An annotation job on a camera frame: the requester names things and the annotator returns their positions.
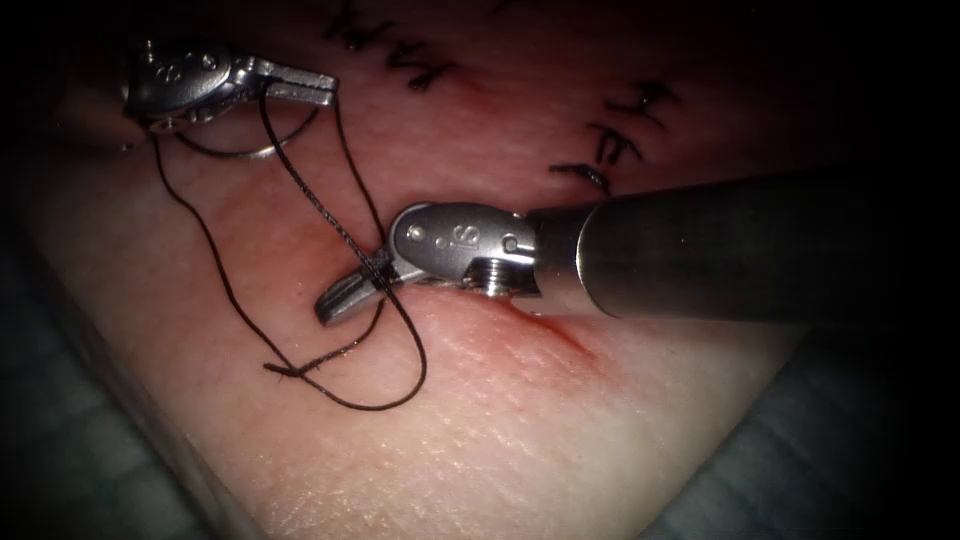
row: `screw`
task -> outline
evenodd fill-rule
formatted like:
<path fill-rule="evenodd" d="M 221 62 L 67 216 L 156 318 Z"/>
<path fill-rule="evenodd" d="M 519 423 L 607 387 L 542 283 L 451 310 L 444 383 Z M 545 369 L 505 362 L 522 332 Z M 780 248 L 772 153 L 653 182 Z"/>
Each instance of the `screw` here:
<path fill-rule="evenodd" d="M 423 242 L 423 238 L 426 236 L 426 232 L 423 230 L 423 227 L 420 225 L 411 225 L 407 229 L 407 238 L 413 240 L 414 242 Z"/>
<path fill-rule="evenodd" d="M 210 53 L 204 53 L 200 58 L 200 67 L 206 71 L 213 71 L 217 69 L 217 59 Z"/>

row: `gray cylindrical shaft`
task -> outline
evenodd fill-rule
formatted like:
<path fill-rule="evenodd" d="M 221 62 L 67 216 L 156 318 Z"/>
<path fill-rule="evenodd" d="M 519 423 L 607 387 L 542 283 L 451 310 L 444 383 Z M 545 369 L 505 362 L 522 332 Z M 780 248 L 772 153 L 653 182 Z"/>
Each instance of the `gray cylindrical shaft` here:
<path fill-rule="evenodd" d="M 896 315 L 888 191 L 831 168 L 529 214 L 544 314 L 845 323 Z"/>

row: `metal grasper jaw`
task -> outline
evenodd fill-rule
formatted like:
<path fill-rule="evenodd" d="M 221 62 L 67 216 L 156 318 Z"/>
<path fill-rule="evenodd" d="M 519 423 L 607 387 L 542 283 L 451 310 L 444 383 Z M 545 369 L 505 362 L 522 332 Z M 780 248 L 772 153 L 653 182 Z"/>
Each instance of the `metal grasper jaw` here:
<path fill-rule="evenodd" d="M 417 203 L 393 221 L 371 262 L 387 283 L 451 287 L 490 297 L 536 290 L 536 231 L 523 217 L 475 203 Z M 317 300 L 320 323 L 352 318 L 384 296 L 361 266 Z"/>
<path fill-rule="evenodd" d="M 268 82 L 269 97 L 317 107 L 334 103 L 339 84 L 226 43 L 147 40 L 130 62 L 126 112 L 154 133 L 176 133 L 256 99 Z"/>

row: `black stitch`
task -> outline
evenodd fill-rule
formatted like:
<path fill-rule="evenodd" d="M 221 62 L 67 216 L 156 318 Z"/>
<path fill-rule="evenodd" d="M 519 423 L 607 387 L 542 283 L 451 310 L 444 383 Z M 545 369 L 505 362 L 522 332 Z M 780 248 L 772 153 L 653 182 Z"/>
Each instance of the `black stitch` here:
<path fill-rule="evenodd" d="M 420 67 L 424 69 L 430 69 L 429 64 L 403 59 L 408 54 L 426 46 L 427 42 L 425 41 L 418 41 L 410 45 L 407 45 L 402 41 L 397 42 L 396 48 L 393 49 L 393 51 L 387 56 L 387 68 Z"/>
<path fill-rule="evenodd" d="M 657 124 L 660 129 L 665 129 L 663 122 L 650 114 L 649 108 L 664 98 L 677 99 L 677 96 L 659 81 L 636 81 L 633 83 L 633 87 L 640 91 L 640 97 L 637 99 L 636 105 L 621 105 L 610 100 L 604 100 L 604 107 L 609 111 L 622 111 L 644 116 Z"/>
<path fill-rule="evenodd" d="M 610 180 L 607 180 L 607 177 L 604 176 L 603 173 L 586 163 L 559 163 L 550 165 L 547 167 L 547 171 L 553 173 L 574 173 L 582 178 L 586 178 L 591 184 L 602 189 L 608 197 L 611 195 Z"/>
<path fill-rule="evenodd" d="M 643 156 L 640 154 L 640 150 L 637 149 L 637 145 L 633 144 L 633 141 L 619 131 L 593 122 L 587 124 L 587 127 L 599 129 L 603 132 L 600 136 L 600 144 L 597 145 L 597 153 L 594 156 L 594 161 L 598 164 L 603 162 L 603 153 L 607 149 L 607 141 L 611 139 L 613 140 L 613 149 L 611 149 L 610 154 L 607 155 L 607 163 L 616 165 L 624 149 L 633 152 L 633 155 L 637 156 L 637 159 L 643 161 Z"/>
<path fill-rule="evenodd" d="M 407 81 L 407 88 L 411 90 L 426 90 L 430 86 L 430 83 L 433 82 L 438 75 L 442 72 L 456 66 L 454 62 L 448 62 L 446 64 L 439 65 L 437 67 L 428 68 L 428 71 L 421 73 L 416 77 Z"/>
<path fill-rule="evenodd" d="M 351 28 L 343 33 L 343 42 L 346 44 L 347 50 L 359 51 L 364 48 L 367 43 L 370 43 L 370 40 L 391 26 L 393 26 L 393 23 L 387 21 L 369 32 L 360 30 L 359 28 Z"/>

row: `black suture thread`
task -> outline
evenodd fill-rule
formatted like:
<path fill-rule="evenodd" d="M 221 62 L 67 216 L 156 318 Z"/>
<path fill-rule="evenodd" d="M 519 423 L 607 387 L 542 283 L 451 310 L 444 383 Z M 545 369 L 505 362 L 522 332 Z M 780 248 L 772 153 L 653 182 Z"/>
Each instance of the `black suture thread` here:
<path fill-rule="evenodd" d="M 390 303 L 393 304 L 393 307 L 396 308 L 397 314 L 400 315 L 401 319 L 403 319 L 403 322 L 406 325 L 407 330 L 409 330 L 410 332 L 410 336 L 413 338 L 413 342 L 417 347 L 417 353 L 419 354 L 419 357 L 420 357 L 420 376 L 418 377 L 414 387 L 403 397 L 382 405 L 360 405 L 357 403 L 352 403 L 334 395 L 329 390 L 327 390 L 326 388 L 318 384 L 316 381 L 313 381 L 312 379 L 309 379 L 306 376 L 301 375 L 300 378 L 303 379 L 307 384 L 313 386 L 320 392 L 326 394 L 330 399 L 336 401 L 337 403 L 339 403 L 340 405 L 343 405 L 344 407 L 349 407 L 351 409 L 357 409 L 362 411 L 382 411 L 386 409 L 391 409 L 393 407 L 397 407 L 399 405 L 406 403 L 410 399 L 412 399 L 420 391 L 420 388 L 423 386 L 423 383 L 426 381 L 427 352 L 423 347 L 423 341 L 420 339 L 420 333 L 417 331 L 416 325 L 413 324 L 413 320 L 410 319 L 410 315 L 407 313 L 407 310 L 400 303 L 400 300 L 397 298 L 396 294 L 394 294 L 393 290 L 390 288 L 389 284 L 386 282 L 383 276 L 381 276 L 380 273 L 377 271 L 377 269 L 373 266 L 373 263 L 370 261 L 370 258 L 363 253 L 363 250 L 360 249 L 360 247 L 353 240 L 350 234 L 343 228 L 340 222 L 337 221 L 337 219 L 326 209 L 325 206 L 323 206 L 323 203 L 320 202 L 320 199 L 317 198 L 317 196 L 313 193 L 313 191 L 310 189 L 307 183 L 304 182 L 303 178 L 300 177 L 300 174 L 297 172 L 296 168 L 294 168 L 293 164 L 290 162 L 290 159 L 287 157 L 286 152 L 284 152 L 283 148 L 279 146 L 280 141 L 277 139 L 277 135 L 273 131 L 273 126 L 270 123 L 270 117 L 269 115 L 267 115 L 267 99 L 266 99 L 267 90 L 270 88 L 271 85 L 273 85 L 276 82 L 278 82 L 277 79 L 269 79 L 264 83 L 263 88 L 260 90 L 260 118 L 261 120 L 263 120 L 263 127 L 267 131 L 267 136 L 270 138 L 270 142 L 272 142 L 276 147 L 277 157 L 280 158 L 280 161 L 281 163 L 283 163 L 284 168 L 290 174 L 290 177 L 297 184 L 297 187 L 300 188 L 300 191 L 304 194 L 307 200 L 309 200 L 310 203 L 314 206 L 314 208 L 317 209 L 317 212 L 319 212 L 320 215 L 323 216 L 323 218 L 327 221 L 327 223 L 329 223 L 330 226 L 333 227 L 335 231 L 337 231 L 337 233 L 340 235 L 340 238 L 343 239 L 343 242 L 347 245 L 348 248 L 350 248 L 351 251 L 353 251 L 354 255 L 356 255 L 356 257 L 360 260 L 360 264 L 362 264 L 363 267 L 366 268 L 367 272 L 369 272 L 371 279 L 374 281 L 377 287 L 383 291 L 384 295 L 387 297 Z M 289 361 L 286 361 L 283 358 L 281 358 L 281 360 L 284 360 L 284 364 L 288 368 L 295 369 L 289 363 Z"/>
<path fill-rule="evenodd" d="M 347 145 L 347 134 L 343 129 L 343 113 L 340 111 L 339 99 L 334 99 L 333 101 L 333 112 L 334 118 L 337 122 L 337 135 L 340 139 L 340 149 L 343 150 L 343 155 L 347 158 L 347 165 L 350 166 L 350 173 L 353 174 L 353 179 L 356 181 L 357 187 L 360 188 L 360 193 L 363 194 L 364 200 L 367 201 L 367 208 L 370 209 L 370 215 L 373 216 L 373 221 L 377 225 L 377 232 L 380 234 L 380 242 L 382 244 L 386 244 L 387 231 L 384 229 L 383 222 L 380 220 L 380 213 L 377 212 L 377 206 L 373 203 L 373 198 L 370 196 L 370 192 L 367 191 L 367 185 L 360 176 L 360 171 L 357 170 L 357 164 L 353 161 L 353 154 L 350 152 L 350 147 Z"/>
<path fill-rule="evenodd" d="M 313 386 L 315 389 L 319 390 L 322 394 L 329 397 L 336 403 L 350 409 L 357 409 L 362 411 L 379 411 L 379 410 L 386 410 L 386 409 L 395 407 L 397 405 L 400 405 L 402 403 L 400 402 L 400 400 L 387 403 L 386 405 L 381 405 L 381 406 L 358 405 L 356 403 L 349 402 L 347 400 L 340 398 L 336 394 L 333 394 L 332 392 L 324 388 L 319 383 L 307 377 L 306 376 L 307 370 L 302 368 L 298 369 L 293 365 L 293 363 L 280 351 L 280 348 L 277 347 L 277 345 L 267 336 L 267 334 L 259 326 L 257 326 L 255 322 L 253 322 L 250 316 L 247 315 L 247 312 L 244 311 L 243 307 L 240 305 L 240 302 L 237 300 L 237 297 L 233 292 L 233 286 L 230 284 L 230 278 L 227 277 L 227 271 L 223 266 L 222 259 L 220 258 L 220 251 L 217 248 L 217 243 L 213 240 L 213 235 L 210 233 L 210 229 L 207 227 L 206 221 L 204 221 L 203 216 L 200 215 L 200 212 L 196 209 L 196 207 L 190 204 L 189 202 L 187 202 L 186 199 L 181 197 L 180 194 L 173 189 L 173 186 L 170 185 L 170 181 L 167 179 L 166 172 L 164 171 L 164 168 L 163 168 L 163 159 L 160 154 L 160 142 L 159 140 L 157 140 L 156 135 L 152 135 L 152 142 L 153 142 L 154 154 L 157 160 L 157 170 L 160 173 L 160 180 L 163 182 L 163 186 L 164 188 L 166 188 L 167 193 L 178 204 L 180 204 L 182 207 L 186 208 L 191 214 L 193 214 L 194 219 L 196 219 L 197 223 L 200 225 L 200 228 L 203 230 L 203 234 L 207 239 L 207 244 L 210 246 L 210 252 L 213 254 L 213 260 L 216 263 L 217 272 L 219 272 L 220 274 L 220 281 L 221 283 L 223 283 L 223 288 L 227 293 L 227 299 L 230 301 L 230 305 L 232 305 L 234 311 L 236 311 L 237 314 L 240 315 L 240 318 L 243 319 L 243 322 L 246 323 L 247 327 L 250 328 L 255 334 L 257 334 L 257 336 L 260 337 L 260 339 L 267 345 L 267 347 L 269 347 L 270 350 L 273 351 L 273 353 L 277 356 L 277 358 L 279 358 L 280 361 L 283 362 L 283 364 L 286 366 L 286 368 L 282 368 L 280 366 L 268 364 L 271 367 L 277 368 L 277 369 L 271 369 L 271 368 L 267 368 L 267 369 L 271 371 L 277 371 L 282 374 L 287 374 L 287 372 L 296 373 L 296 377 L 302 379 L 307 384 Z M 359 338 L 355 339 L 352 343 L 344 347 L 341 347 L 340 349 L 337 349 L 333 353 L 325 354 L 320 358 L 313 360 L 311 364 L 315 363 L 315 365 L 320 365 L 321 363 L 329 360 L 330 358 L 333 358 L 333 356 L 343 354 L 349 351 L 350 349 L 352 349 L 353 347 L 356 347 L 357 345 L 359 345 L 360 342 L 362 342 L 364 339 L 367 338 L 367 336 L 369 336 L 370 332 L 376 326 L 377 321 L 380 319 L 381 312 L 382 312 L 382 309 L 378 307 L 377 312 L 374 314 L 373 320 L 370 322 L 369 327 L 363 334 L 361 334 Z"/>
<path fill-rule="evenodd" d="M 317 117 L 317 114 L 320 112 L 319 107 L 314 107 L 307 118 L 297 126 L 297 129 L 290 132 L 289 135 L 280 140 L 280 144 L 286 146 L 286 144 L 294 139 L 297 135 L 307 129 L 310 124 L 313 123 L 313 120 Z M 203 155 L 220 158 L 220 159 L 257 159 L 265 158 L 273 154 L 273 144 L 259 148 L 257 150 L 241 150 L 234 152 L 225 152 L 223 150 L 214 150 L 213 148 L 208 148 L 202 144 L 190 139 L 183 133 L 176 134 L 177 140 L 182 142 L 187 148 L 200 152 Z"/>
<path fill-rule="evenodd" d="M 157 160 L 157 171 L 160 173 L 160 181 L 163 182 L 163 187 L 167 189 L 167 193 L 173 197 L 173 200 L 177 201 L 180 206 L 186 208 L 191 214 L 193 214 L 194 219 L 197 220 L 197 223 L 200 225 L 200 228 L 203 230 L 203 235 L 207 238 L 207 244 L 210 245 L 210 252 L 213 254 L 213 260 L 217 265 L 217 272 L 220 273 L 220 281 L 223 282 L 223 288 L 227 293 L 227 299 L 230 300 L 230 304 L 233 306 L 233 309 L 236 310 L 237 314 L 240 315 L 240 318 L 243 319 L 243 322 L 250 327 L 251 330 L 263 340 L 264 343 L 270 347 L 270 350 L 277 355 L 280 360 L 287 365 L 289 368 L 293 368 L 293 363 L 287 359 L 286 356 L 280 352 L 280 349 L 267 337 L 267 334 L 257 326 L 253 320 L 247 315 L 247 312 L 243 310 L 240 306 L 240 302 L 237 301 L 236 295 L 233 293 L 233 286 L 230 285 L 230 278 L 227 277 L 227 271 L 223 266 L 223 260 L 220 258 L 220 250 L 217 249 L 217 243 L 213 240 L 213 235 L 210 233 L 210 228 L 207 227 L 207 222 L 204 221 L 203 216 L 200 215 L 200 211 L 197 210 L 195 206 L 187 202 L 186 199 L 180 196 L 176 190 L 173 189 L 173 186 L 170 185 L 170 181 L 167 179 L 167 173 L 163 169 L 163 157 L 160 155 L 160 141 L 157 139 L 155 134 L 151 134 L 151 140 L 153 142 L 153 151 Z"/>
<path fill-rule="evenodd" d="M 264 364 L 263 368 L 266 369 L 267 371 L 279 373 L 287 377 L 303 378 L 305 374 L 311 369 L 319 366 L 320 364 L 326 362 L 327 360 L 332 360 L 338 356 L 342 356 L 346 354 L 357 345 L 360 345 L 361 343 L 363 343 L 365 339 L 370 337 L 370 333 L 373 332 L 373 329 L 377 326 L 377 321 L 380 320 L 380 315 L 383 313 L 383 305 L 384 305 L 384 300 L 380 300 L 379 302 L 377 302 L 377 310 L 374 312 L 373 319 L 370 321 L 370 324 L 367 325 L 367 329 L 364 330 L 359 337 L 357 337 L 355 340 L 348 343 L 347 345 L 344 345 L 339 349 L 330 351 L 319 358 L 315 358 L 298 368 L 286 368 L 283 366 L 278 366 L 276 364 Z"/>

